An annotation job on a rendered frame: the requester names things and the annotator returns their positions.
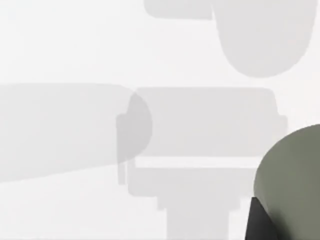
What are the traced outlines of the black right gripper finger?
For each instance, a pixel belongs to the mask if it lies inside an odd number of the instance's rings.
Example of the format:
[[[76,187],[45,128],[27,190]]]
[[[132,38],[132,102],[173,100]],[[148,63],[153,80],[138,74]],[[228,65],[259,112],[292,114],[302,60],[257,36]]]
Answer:
[[[279,240],[271,218],[257,197],[250,201],[244,240]]]

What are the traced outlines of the grey-green cup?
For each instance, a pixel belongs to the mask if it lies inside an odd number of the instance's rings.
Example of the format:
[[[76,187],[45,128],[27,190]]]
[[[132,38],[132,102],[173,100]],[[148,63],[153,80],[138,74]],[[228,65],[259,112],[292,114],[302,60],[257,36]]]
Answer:
[[[253,192],[281,240],[320,240],[320,124],[270,148],[256,170]]]

